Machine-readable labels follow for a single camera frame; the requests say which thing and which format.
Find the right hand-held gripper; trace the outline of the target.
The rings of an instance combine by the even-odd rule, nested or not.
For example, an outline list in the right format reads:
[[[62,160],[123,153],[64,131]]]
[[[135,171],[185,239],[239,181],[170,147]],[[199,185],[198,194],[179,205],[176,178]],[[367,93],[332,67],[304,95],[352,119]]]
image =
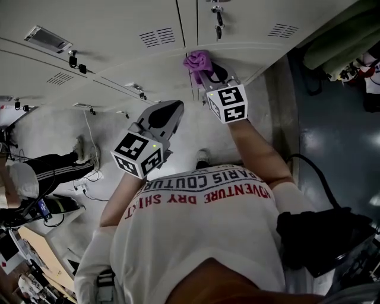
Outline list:
[[[212,61],[213,75],[209,71],[200,71],[199,76],[206,91],[211,111],[223,124],[240,121],[248,117],[248,99],[243,84],[239,84],[238,76],[228,65],[220,61]]]

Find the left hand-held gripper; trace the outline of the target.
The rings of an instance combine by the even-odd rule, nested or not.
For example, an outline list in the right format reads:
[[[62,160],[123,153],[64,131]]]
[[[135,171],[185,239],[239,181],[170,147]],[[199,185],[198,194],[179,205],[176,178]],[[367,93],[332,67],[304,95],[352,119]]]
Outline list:
[[[172,154],[170,138],[184,110],[182,101],[168,100],[143,111],[138,122],[118,135],[110,151],[117,167],[139,179],[161,168]]]

